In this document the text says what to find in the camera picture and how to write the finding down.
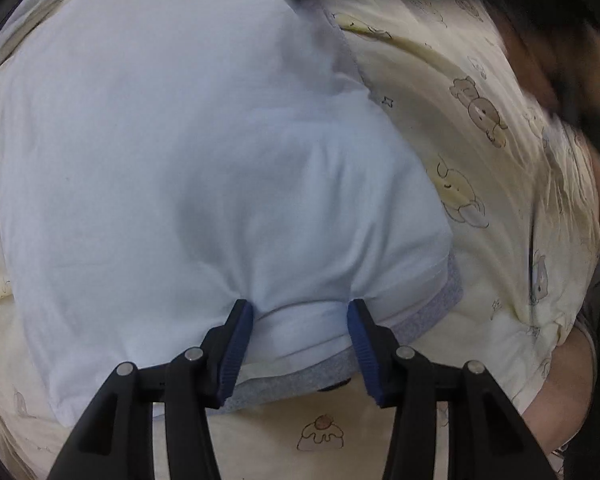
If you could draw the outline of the grey and black sweatshirt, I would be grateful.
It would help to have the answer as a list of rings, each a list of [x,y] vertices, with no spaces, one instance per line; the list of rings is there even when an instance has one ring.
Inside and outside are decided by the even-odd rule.
[[[453,286],[424,168],[318,3],[187,0],[159,171],[166,410],[298,396],[354,372],[380,406]]]

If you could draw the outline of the white cartoon print t-shirt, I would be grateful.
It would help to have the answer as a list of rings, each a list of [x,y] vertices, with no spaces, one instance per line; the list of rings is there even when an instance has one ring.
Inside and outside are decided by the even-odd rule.
[[[58,422],[239,299],[230,407],[355,371],[348,303],[411,342],[460,300],[417,155],[320,6],[66,0],[0,68],[0,232]]]

